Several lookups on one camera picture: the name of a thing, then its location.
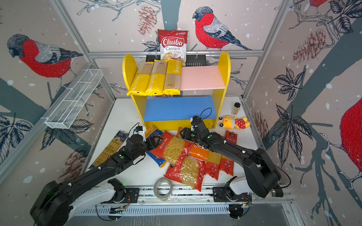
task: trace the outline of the glass jar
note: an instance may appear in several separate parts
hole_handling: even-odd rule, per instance
[[[239,109],[240,109],[240,103],[239,102],[236,102],[234,104],[234,109],[232,110],[231,114],[232,115],[237,115],[237,113],[239,112]]]

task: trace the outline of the gray floor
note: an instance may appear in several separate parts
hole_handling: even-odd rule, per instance
[[[281,204],[255,204],[233,220],[228,214],[122,217],[118,222],[102,221],[98,216],[73,217],[66,226],[289,226]]]

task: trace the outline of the blue shelf board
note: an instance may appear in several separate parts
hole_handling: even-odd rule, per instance
[[[189,120],[209,107],[212,113],[208,119],[216,119],[212,97],[150,98],[147,99],[144,121]],[[205,118],[209,114],[210,109],[204,111],[201,117]]]

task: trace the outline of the bird illustration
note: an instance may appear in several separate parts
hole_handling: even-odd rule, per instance
[[[352,162],[357,166],[359,173],[354,178],[349,178],[344,172],[339,173],[344,175],[351,183],[350,190],[353,190],[353,182],[358,178],[362,178],[362,98],[348,109],[341,119],[341,138],[342,144],[335,145],[328,141],[326,134],[321,133],[327,140],[329,145],[343,150]]]
[[[208,48],[218,48],[221,50],[224,46],[239,46],[245,50],[251,50],[243,46],[231,34],[228,27],[216,18],[210,7],[199,7],[192,18],[196,19],[196,37],[206,46],[205,50]]]
[[[325,3],[327,0],[306,0],[306,2],[308,2],[309,6],[308,6],[308,9],[311,7],[311,6],[314,6],[317,8],[317,13],[314,14],[314,16],[316,16],[317,14],[321,14],[320,11],[318,11],[318,6],[320,6],[321,4]]]
[[[60,78],[60,85],[56,87],[56,90],[65,87],[62,85],[62,76],[68,71],[73,72],[70,66],[74,59],[83,56],[83,54],[62,49],[56,45],[31,40],[22,34],[11,36],[7,45],[12,57],[19,56],[19,59],[38,75]]]

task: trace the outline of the fusilli pasta bag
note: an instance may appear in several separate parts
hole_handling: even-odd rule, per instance
[[[186,156],[194,144],[171,135],[165,131],[160,138],[159,145],[150,152],[171,163],[181,167]]]
[[[205,161],[187,156],[181,167],[170,165],[165,177],[201,191],[205,165]]]

